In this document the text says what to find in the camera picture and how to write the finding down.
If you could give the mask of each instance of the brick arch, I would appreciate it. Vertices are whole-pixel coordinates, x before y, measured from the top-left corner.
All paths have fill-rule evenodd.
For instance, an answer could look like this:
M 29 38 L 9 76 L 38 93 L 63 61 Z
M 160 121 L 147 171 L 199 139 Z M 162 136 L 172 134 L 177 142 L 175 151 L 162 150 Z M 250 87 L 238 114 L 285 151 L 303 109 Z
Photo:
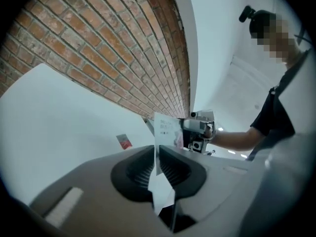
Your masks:
M 1 94 L 40 63 L 143 117 L 190 109 L 174 0 L 29 0 L 0 50 Z

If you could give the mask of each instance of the white wall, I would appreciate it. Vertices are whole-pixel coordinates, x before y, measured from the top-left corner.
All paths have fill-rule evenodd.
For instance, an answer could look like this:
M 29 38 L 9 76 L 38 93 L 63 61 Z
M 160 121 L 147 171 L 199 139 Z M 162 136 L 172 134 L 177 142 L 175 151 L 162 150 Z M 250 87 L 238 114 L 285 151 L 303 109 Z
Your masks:
M 211 98 L 225 77 L 239 40 L 242 24 L 238 21 L 238 17 L 246 1 L 176 0 L 176 2 L 188 44 L 191 110 L 208 109 Z
M 154 144 L 139 115 L 44 64 L 1 97 L 0 124 L 1 177 L 26 204 L 85 161 L 123 151 L 117 135 L 125 133 L 133 148 Z

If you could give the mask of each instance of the man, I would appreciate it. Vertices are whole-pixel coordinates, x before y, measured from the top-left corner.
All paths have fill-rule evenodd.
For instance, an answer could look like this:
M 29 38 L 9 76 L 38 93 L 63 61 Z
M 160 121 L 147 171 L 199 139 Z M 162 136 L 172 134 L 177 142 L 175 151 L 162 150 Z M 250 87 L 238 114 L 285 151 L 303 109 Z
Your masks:
M 294 128 L 281 102 L 280 94 L 289 85 L 309 51 L 302 52 L 294 36 L 288 32 L 287 23 L 273 13 L 257 11 L 248 16 L 251 18 L 249 31 L 258 45 L 263 45 L 270 56 L 281 60 L 287 71 L 280 83 L 270 89 L 268 97 L 256 120 L 247 132 L 217 132 L 210 142 L 213 145 L 235 151 L 252 150 L 247 160 L 253 160 L 257 152 L 264 148 L 272 148 L 278 141 L 294 134 Z

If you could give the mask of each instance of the white strip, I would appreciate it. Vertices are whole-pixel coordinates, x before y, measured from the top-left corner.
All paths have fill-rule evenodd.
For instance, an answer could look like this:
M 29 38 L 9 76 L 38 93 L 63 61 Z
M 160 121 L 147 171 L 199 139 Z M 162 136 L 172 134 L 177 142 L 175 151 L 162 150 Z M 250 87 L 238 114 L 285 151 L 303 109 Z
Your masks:
M 79 188 L 72 188 L 61 201 L 50 211 L 45 220 L 53 226 L 59 228 L 70 215 L 71 211 L 78 203 L 83 191 Z

